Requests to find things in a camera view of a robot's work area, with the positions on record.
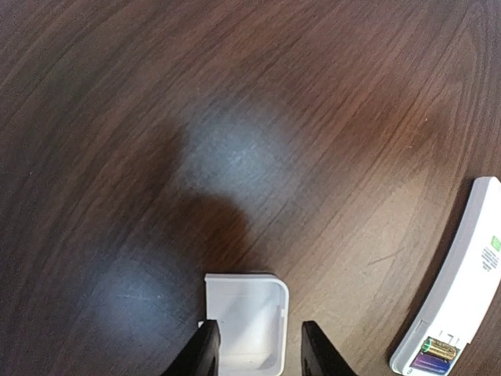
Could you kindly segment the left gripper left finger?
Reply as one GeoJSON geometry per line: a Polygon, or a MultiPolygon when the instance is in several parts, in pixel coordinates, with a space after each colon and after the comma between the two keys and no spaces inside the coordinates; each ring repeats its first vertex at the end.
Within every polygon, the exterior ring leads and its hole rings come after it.
{"type": "Polygon", "coordinates": [[[219,349],[218,323],[205,320],[161,376],[216,376],[219,349]]]}

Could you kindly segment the purple AAA battery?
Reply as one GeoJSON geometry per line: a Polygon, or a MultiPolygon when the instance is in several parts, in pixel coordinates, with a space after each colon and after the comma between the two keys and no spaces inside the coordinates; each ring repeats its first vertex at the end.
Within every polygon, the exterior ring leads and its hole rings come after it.
{"type": "Polygon", "coordinates": [[[414,361],[410,364],[410,367],[414,370],[435,375],[446,375],[451,366],[452,363],[448,360],[421,352],[417,354],[414,361]]]}

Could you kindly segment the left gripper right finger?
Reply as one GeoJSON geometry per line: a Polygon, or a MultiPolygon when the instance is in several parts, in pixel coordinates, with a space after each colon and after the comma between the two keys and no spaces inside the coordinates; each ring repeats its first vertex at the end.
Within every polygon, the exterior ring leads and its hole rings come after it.
{"type": "Polygon", "coordinates": [[[313,320],[301,326],[302,376],[357,376],[313,320]]]}

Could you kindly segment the gold AAA battery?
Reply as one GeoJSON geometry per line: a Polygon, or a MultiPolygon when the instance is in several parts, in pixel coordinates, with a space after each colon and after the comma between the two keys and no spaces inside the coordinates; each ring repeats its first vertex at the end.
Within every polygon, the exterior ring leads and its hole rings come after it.
{"type": "Polygon", "coordinates": [[[428,337],[422,344],[420,352],[446,362],[452,362],[458,355],[459,350],[448,343],[428,337]]]}

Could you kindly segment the white remote control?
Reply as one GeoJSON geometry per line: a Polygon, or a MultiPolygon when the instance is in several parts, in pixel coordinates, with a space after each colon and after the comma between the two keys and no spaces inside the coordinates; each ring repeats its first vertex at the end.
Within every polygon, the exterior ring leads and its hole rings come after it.
{"type": "Polygon", "coordinates": [[[410,364],[428,337],[459,350],[460,355],[480,327],[500,285],[500,181],[474,180],[451,248],[437,278],[389,365],[396,374],[435,375],[410,364]]]}

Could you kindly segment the white battery cover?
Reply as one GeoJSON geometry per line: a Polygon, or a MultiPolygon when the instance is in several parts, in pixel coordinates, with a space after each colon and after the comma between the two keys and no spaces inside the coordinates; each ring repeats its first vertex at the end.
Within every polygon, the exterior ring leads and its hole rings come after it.
{"type": "Polygon", "coordinates": [[[207,320],[221,336],[220,375],[281,375],[285,367],[288,286],[267,273],[208,273],[207,320]]]}

